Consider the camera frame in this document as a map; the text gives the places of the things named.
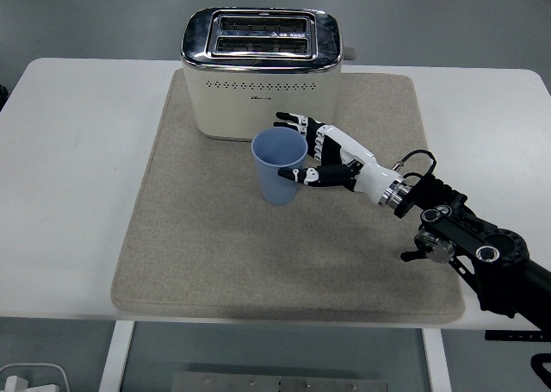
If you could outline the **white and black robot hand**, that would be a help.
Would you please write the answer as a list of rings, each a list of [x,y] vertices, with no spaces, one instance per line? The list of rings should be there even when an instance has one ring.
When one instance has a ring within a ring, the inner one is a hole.
[[[398,172],[379,165],[372,152],[339,128],[304,115],[278,112],[275,116],[274,125],[301,134],[307,154],[319,161],[317,167],[281,168],[280,177],[311,187],[343,186],[391,208],[409,190]]]

